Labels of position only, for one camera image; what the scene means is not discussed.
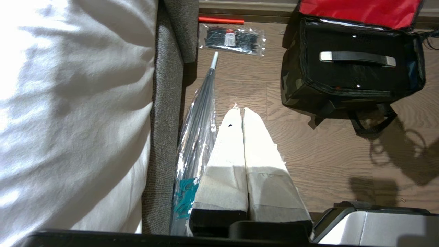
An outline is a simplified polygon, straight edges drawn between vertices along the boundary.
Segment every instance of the umbrella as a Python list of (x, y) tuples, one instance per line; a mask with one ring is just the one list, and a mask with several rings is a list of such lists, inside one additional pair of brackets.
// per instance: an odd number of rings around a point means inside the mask
[(209, 161), (216, 139), (214, 79), (218, 52), (206, 78), (195, 93), (180, 136), (174, 183), (171, 235), (189, 236), (189, 215), (198, 183)]

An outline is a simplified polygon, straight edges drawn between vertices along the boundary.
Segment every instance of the umbrella tip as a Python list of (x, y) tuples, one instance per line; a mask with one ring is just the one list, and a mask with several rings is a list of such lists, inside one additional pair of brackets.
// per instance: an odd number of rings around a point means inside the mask
[(215, 69), (217, 61), (218, 61), (218, 52), (215, 51), (215, 54), (213, 55), (213, 59), (212, 59), (212, 64), (210, 65), (211, 69)]

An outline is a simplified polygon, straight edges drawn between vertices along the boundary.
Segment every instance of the metal handle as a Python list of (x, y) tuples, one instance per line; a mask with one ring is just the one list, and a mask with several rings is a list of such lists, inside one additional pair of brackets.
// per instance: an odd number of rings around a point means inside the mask
[(356, 51), (323, 51), (320, 53), (322, 62), (365, 62), (375, 65), (395, 67), (394, 57)]

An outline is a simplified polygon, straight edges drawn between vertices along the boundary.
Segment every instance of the wooden floor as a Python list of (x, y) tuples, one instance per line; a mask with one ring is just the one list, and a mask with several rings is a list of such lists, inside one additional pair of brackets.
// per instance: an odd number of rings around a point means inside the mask
[[(426, 87), (392, 104), (399, 118), (370, 142), (355, 135), (349, 120), (324, 120), (313, 129), (309, 116), (284, 107), (280, 72), (286, 25), (248, 25), (265, 30), (265, 56), (220, 51), (217, 124), (235, 103), (257, 112), (311, 212), (323, 212), (343, 200), (361, 200), (439, 213), (439, 51), (424, 49)], [(197, 79), (186, 87), (185, 109), (203, 82), (213, 53), (198, 51)]]

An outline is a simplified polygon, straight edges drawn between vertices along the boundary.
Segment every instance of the clear plastic wrap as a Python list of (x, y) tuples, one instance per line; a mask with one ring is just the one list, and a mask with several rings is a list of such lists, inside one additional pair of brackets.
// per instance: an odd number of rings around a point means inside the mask
[(203, 85), (195, 93), (181, 130), (170, 233), (191, 236), (189, 216), (198, 184), (216, 139), (214, 79), (218, 52)]
[(249, 26), (200, 24), (198, 48), (264, 56), (265, 33)]

